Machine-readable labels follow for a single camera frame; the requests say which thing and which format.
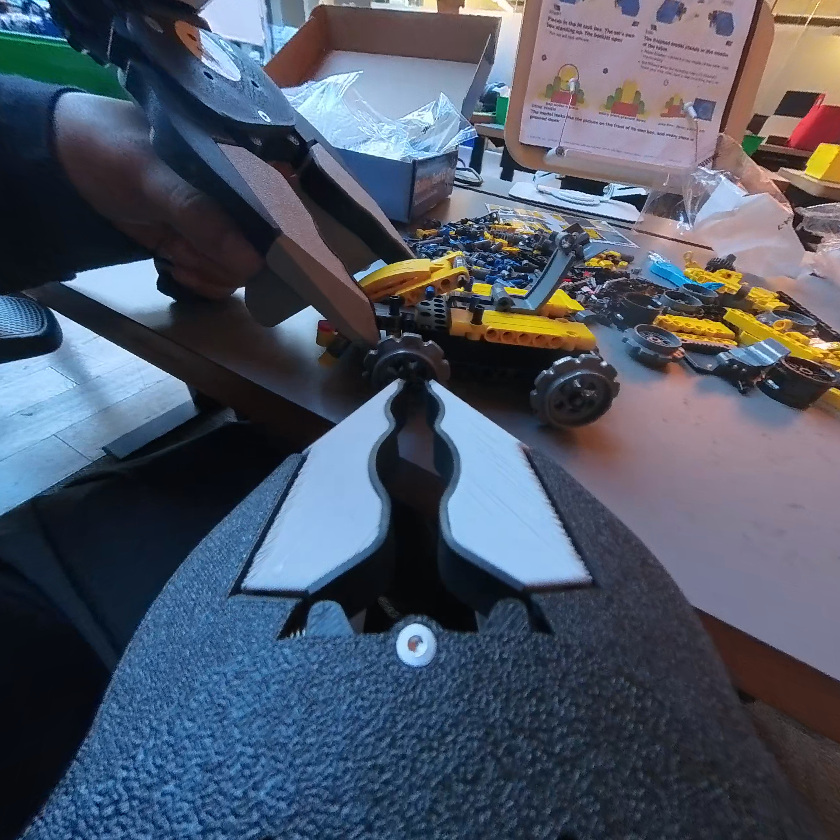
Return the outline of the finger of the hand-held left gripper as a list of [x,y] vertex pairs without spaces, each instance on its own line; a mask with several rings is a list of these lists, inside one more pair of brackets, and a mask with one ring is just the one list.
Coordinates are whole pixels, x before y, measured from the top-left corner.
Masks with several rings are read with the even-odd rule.
[[352,276],[413,258],[373,198],[320,143],[297,168],[297,194],[318,232]]
[[266,267],[346,339],[376,345],[380,330],[373,303],[323,241],[298,195],[298,181],[290,182],[246,148],[231,143],[219,143],[218,148],[267,210],[274,238]]

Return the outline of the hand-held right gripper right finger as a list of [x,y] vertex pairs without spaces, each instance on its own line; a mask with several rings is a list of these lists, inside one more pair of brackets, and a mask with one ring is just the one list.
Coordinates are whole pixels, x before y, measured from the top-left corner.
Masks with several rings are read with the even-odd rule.
[[435,381],[427,384],[444,544],[480,583],[517,594],[590,586],[592,575],[517,437]]

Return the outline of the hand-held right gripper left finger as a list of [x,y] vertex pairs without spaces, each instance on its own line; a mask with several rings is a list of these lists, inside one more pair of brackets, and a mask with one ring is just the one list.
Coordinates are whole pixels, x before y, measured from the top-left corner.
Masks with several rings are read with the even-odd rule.
[[396,445],[394,381],[311,444],[260,535],[241,592],[376,596],[392,573],[391,499],[377,459]]

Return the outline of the yellow toy brick car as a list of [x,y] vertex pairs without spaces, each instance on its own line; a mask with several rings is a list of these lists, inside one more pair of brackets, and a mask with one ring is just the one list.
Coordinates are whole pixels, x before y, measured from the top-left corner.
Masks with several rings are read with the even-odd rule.
[[472,290],[459,251],[369,268],[356,282],[371,300],[380,330],[364,357],[364,376],[376,391],[393,380],[451,376],[529,386],[541,425],[592,424],[613,405],[620,384],[583,321],[539,315],[567,269],[594,253],[584,233],[560,241],[538,283],[523,297],[497,283],[490,297]]

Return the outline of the person's left forearm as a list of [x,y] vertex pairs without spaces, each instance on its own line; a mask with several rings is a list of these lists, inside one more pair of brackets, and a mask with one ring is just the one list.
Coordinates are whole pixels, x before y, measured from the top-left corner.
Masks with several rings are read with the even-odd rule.
[[56,148],[55,110],[74,89],[1,76],[1,293],[151,258],[71,184]]

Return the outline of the person's left hand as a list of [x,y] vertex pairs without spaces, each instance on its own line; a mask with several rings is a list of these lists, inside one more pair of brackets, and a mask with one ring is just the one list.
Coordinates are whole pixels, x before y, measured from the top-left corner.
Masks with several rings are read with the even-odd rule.
[[263,269],[234,220],[154,152],[136,105],[64,93],[54,126],[59,161],[80,196],[160,259],[176,283],[222,300]]

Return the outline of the blue cardboard kit box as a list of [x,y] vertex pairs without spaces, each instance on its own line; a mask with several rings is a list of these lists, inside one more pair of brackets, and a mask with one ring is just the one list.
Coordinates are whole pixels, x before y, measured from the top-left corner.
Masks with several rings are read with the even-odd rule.
[[[387,117],[402,117],[444,93],[469,121],[496,57],[500,26],[489,15],[319,5],[266,72],[282,90],[362,70],[362,96]],[[332,148],[394,222],[420,218],[453,190],[459,151],[400,162]]]

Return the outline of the pile of small brick parts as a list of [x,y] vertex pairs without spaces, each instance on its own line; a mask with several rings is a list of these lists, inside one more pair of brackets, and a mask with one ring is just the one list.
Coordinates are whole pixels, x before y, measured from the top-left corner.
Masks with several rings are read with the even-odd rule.
[[[437,259],[455,251],[463,253],[472,291],[482,298],[489,298],[492,287],[499,283],[512,297],[523,297],[538,283],[568,233],[586,234],[578,225],[559,234],[522,234],[488,213],[445,224],[430,220],[420,227],[410,227],[403,238],[415,257]],[[539,311],[540,316],[575,320],[582,311],[578,294],[608,280],[630,277],[641,268],[638,248],[617,249],[593,241],[591,246],[594,253],[578,258],[567,269],[558,289]]]

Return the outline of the sticker sheet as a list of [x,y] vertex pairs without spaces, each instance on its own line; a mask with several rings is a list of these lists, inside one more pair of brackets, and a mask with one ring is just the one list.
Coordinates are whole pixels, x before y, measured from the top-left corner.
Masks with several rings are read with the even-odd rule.
[[627,235],[626,230],[616,227],[606,220],[575,216],[569,213],[556,213],[544,208],[528,206],[509,206],[486,203],[489,214],[498,216],[499,223],[512,226],[522,234],[562,233],[567,228],[578,225],[593,242],[600,242],[616,249],[637,249],[638,244]]

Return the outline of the person's dark trousers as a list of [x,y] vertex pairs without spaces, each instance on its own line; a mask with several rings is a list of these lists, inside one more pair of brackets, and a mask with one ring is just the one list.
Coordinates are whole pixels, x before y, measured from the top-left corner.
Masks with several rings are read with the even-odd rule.
[[165,583],[295,451],[225,423],[92,465],[2,516],[2,838],[24,831],[67,771]]

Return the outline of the grey black panel brick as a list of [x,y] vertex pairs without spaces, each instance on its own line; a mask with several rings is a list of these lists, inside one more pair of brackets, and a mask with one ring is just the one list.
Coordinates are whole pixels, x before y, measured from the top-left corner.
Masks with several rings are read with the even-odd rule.
[[719,353],[684,351],[682,361],[703,375],[713,375],[747,395],[767,371],[791,355],[791,351],[774,339],[730,348]]

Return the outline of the pile of yellow beams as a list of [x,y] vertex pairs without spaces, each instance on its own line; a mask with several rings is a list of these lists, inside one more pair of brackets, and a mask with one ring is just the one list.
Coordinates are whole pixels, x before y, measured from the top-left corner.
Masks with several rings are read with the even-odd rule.
[[[796,301],[787,292],[771,290],[756,280],[736,271],[734,255],[710,259],[705,265],[687,252],[682,265],[689,281],[714,284],[720,306],[703,307],[699,317],[679,317],[663,313],[654,325],[675,333],[682,349],[689,352],[717,354],[730,348],[764,340],[776,340],[791,355],[822,364],[839,371],[838,329]],[[778,321],[775,310],[790,309],[811,316],[817,322],[815,334],[788,331],[789,322]],[[814,406],[838,414],[838,386],[831,389]]]

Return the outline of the crumpled plastic bag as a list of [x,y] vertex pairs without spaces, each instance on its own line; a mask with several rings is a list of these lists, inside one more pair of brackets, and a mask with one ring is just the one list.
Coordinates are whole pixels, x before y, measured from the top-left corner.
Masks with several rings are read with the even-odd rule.
[[734,256],[737,270],[756,277],[795,278],[805,267],[791,205],[771,174],[724,133],[693,168],[650,189],[633,229]]

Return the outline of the clear plastic bag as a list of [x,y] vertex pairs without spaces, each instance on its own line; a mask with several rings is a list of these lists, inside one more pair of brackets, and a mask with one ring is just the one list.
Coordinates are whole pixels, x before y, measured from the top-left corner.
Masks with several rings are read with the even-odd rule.
[[803,270],[839,286],[839,203],[799,207],[795,232],[805,248]]

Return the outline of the red storage box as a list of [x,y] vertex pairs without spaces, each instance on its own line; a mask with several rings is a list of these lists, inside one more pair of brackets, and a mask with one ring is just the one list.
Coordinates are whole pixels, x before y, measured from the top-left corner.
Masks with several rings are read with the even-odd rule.
[[825,93],[817,96],[787,140],[789,149],[807,153],[821,144],[839,144],[839,105],[827,102]]

